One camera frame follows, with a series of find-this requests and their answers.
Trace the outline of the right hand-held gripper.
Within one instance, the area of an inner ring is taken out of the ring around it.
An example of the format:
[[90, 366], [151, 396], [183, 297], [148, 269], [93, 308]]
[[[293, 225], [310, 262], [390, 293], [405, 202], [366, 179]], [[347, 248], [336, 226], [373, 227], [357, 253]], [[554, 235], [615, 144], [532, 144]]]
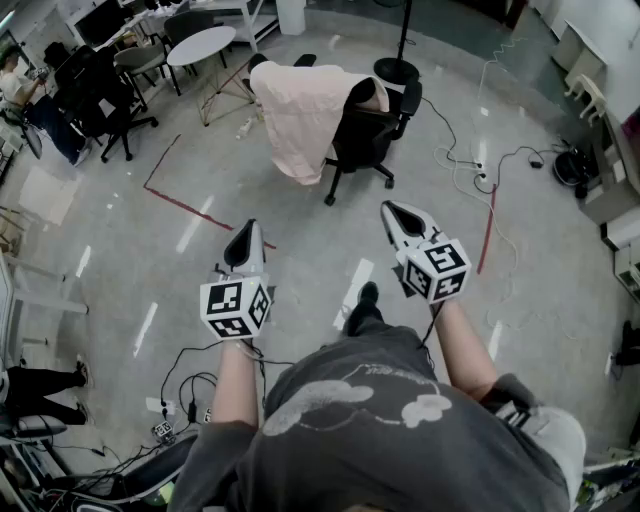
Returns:
[[380, 214], [396, 249], [393, 272], [407, 297], [439, 304], [462, 293], [471, 262], [458, 239], [449, 238], [426, 211], [409, 203], [384, 201]]

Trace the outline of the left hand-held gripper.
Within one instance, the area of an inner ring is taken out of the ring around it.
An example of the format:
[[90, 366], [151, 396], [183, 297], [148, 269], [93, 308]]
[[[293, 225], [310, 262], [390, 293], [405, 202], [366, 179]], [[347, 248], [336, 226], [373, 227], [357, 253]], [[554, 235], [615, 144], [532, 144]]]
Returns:
[[200, 286], [200, 319], [218, 341], [258, 337], [270, 320], [274, 292], [265, 271], [263, 232], [250, 218], [235, 231], [212, 282]]

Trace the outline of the black office chair with armrests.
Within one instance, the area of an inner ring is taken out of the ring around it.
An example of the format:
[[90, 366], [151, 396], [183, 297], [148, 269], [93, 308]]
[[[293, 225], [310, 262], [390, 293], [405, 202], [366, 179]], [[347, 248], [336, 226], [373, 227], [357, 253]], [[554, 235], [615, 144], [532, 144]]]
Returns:
[[[244, 80], [244, 84], [249, 87], [255, 99], [249, 83], [250, 71], [255, 65], [266, 60], [269, 59], [258, 53], [252, 56], [248, 63], [249, 77]], [[304, 54], [292, 66], [317, 67], [315, 60], [315, 55]], [[325, 158], [324, 167], [330, 165], [335, 168], [329, 193], [324, 199], [328, 206], [335, 202], [335, 193], [341, 177], [360, 169], [373, 168], [386, 178], [387, 189], [395, 186], [395, 176], [383, 162], [391, 143], [403, 136], [406, 125], [416, 114], [421, 102], [422, 84], [418, 77], [411, 79], [402, 91], [384, 86], [390, 101], [390, 111], [387, 113], [374, 112], [355, 104], [370, 87], [369, 84], [361, 84], [352, 91], [334, 136], [330, 154]]]

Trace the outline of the pale pink clothes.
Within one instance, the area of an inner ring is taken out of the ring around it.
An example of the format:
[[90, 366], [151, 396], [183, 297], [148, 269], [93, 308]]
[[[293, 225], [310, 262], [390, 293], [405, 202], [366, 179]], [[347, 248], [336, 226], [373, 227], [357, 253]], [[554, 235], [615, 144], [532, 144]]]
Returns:
[[388, 93], [376, 77], [337, 65], [285, 66], [266, 60], [250, 71], [272, 145], [272, 161], [301, 185], [317, 184], [352, 91], [371, 87], [355, 101], [367, 110], [390, 111]]

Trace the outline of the person's right forearm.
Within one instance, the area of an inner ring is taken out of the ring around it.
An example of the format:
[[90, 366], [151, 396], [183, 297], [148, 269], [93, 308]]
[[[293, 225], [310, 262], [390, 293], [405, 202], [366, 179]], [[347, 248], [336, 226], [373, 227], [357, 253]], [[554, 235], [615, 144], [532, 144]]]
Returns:
[[442, 304], [435, 328], [451, 385], [480, 402], [493, 388], [498, 373], [457, 301]]

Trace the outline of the person's left forearm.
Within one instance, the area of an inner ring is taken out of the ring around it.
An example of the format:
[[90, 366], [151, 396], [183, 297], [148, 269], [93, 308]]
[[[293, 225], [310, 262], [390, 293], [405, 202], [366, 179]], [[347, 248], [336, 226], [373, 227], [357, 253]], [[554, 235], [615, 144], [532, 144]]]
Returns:
[[216, 391], [211, 405], [211, 422], [242, 422], [259, 425], [256, 360], [245, 344], [227, 341], [222, 345]]

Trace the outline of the black mesh office chair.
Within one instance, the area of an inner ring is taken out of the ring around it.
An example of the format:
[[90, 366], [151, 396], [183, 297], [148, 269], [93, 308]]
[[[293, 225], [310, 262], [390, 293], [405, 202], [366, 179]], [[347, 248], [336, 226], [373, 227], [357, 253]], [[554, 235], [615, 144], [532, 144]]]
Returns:
[[158, 126], [155, 117], [142, 115], [147, 111], [146, 103], [106, 49], [79, 47], [55, 71], [54, 79], [54, 101], [71, 125], [89, 139], [108, 138], [100, 155], [104, 163], [118, 142], [125, 159], [132, 160], [129, 132], [144, 125]]

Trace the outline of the dark grey shell chair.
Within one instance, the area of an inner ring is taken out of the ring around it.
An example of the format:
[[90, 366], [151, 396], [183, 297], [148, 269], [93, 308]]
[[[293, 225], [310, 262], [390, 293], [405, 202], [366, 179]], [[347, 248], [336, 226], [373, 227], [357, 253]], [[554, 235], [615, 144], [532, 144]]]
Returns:
[[222, 22], [215, 21], [212, 11], [187, 10], [168, 18], [164, 22], [164, 32], [169, 47], [173, 49], [180, 42], [198, 32], [222, 25]]

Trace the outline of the person's dark trouser leg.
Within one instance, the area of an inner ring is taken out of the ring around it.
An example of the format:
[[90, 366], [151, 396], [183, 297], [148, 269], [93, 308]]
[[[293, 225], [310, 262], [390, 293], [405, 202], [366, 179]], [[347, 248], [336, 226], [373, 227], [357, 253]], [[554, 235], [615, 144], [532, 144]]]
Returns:
[[361, 299], [344, 323], [342, 338], [378, 346], [383, 343], [388, 328], [376, 302]]

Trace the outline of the black floor fan stand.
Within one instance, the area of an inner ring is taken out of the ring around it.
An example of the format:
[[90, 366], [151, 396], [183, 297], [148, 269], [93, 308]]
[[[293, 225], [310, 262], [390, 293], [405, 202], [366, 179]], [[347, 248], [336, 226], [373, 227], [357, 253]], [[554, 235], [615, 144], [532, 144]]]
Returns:
[[413, 0], [402, 0], [401, 2], [404, 15], [397, 55], [380, 58], [373, 65], [373, 70], [379, 78], [396, 85], [407, 85], [411, 79], [419, 77], [417, 68], [403, 58], [412, 4]]

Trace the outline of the round black floor device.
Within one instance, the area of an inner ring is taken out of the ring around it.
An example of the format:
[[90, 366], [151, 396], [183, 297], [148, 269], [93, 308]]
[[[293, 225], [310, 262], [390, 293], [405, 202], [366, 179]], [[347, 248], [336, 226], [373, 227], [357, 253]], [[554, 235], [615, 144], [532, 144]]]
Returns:
[[557, 155], [552, 166], [556, 180], [574, 190], [576, 199], [585, 199], [589, 183], [598, 176], [593, 160], [578, 148]]

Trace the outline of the person's grey printed shirt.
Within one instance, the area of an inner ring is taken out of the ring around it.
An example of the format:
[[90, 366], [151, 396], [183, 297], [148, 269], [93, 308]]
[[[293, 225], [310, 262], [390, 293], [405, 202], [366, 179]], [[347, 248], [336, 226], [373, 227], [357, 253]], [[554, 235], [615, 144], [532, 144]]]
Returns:
[[513, 375], [483, 401], [441, 383], [403, 327], [368, 326], [284, 370], [265, 421], [202, 427], [169, 512], [568, 512], [552, 457], [498, 416], [531, 405]]

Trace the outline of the black white curved machine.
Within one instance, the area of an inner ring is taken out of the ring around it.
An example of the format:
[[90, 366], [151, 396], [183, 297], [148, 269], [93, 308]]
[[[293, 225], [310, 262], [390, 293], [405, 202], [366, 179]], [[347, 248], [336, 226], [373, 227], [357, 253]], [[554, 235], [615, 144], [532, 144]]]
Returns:
[[71, 476], [76, 483], [66, 485], [65, 490], [107, 505], [128, 505], [141, 501], [178, 477], [196, 439], [197, 435], [193, 433], [176, 441], [131, 471], [114, 471], [95, 477]]

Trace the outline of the white waste bin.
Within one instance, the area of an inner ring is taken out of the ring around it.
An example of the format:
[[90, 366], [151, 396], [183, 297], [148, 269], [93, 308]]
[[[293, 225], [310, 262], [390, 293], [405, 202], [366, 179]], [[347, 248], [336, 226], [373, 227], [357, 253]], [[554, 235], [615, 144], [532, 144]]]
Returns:
[[306, 0], [275, 0], [280, 31], [283, 35], [298, 36], [306, 30]]

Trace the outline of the white cabinet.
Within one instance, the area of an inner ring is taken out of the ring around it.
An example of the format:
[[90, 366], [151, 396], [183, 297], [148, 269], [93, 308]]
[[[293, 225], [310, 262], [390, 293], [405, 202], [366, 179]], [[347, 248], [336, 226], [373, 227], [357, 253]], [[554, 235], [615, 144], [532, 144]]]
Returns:
[[569, 87], [579, 75], [585, 75], [598, 82], [606, 72], [605, 57], [578, 27], [569, 21], [565, 23], [566, 28], [551, 54], [551, 59], [566, 72], [566, 86]]

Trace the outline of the white side table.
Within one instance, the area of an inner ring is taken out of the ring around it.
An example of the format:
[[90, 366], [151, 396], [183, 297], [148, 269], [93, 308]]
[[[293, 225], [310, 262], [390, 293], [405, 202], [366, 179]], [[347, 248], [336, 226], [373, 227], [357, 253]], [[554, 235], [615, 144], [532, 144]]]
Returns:
[[254, 53], [258, 44], [279, 27], [274, 7], [267, 0], [214, 0], [211, 9], [236, 29], [235, 42], [246, 43]]

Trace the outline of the black monitor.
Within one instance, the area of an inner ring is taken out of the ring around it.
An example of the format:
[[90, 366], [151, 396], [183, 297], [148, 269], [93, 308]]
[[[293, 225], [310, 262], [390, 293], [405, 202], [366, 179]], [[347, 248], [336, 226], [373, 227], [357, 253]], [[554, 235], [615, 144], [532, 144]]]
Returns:
[[125, 24], [126, 18], [118, 0], [104, 0], [81, 18], [75, 28], [88, 46], [100, 46]]

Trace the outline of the white desk frame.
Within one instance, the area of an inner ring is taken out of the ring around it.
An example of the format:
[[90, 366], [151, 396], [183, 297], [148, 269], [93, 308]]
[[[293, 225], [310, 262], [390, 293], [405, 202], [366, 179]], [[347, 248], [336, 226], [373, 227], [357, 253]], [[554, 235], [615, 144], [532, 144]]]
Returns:
[[64, 299], [60, 294], [46, 295], [31, 291], [25, 273], [30, 272], [54, 280], [58, 285], [66, 281], [65, 274], [51, 272], [0, 251], [0, 362], [22, 360], [23, 346], [48, 346], [47, 338], [29, 338], [23, 334], [21, 317], [29, 306], [83, 314], [89, 313], [84, 303]]

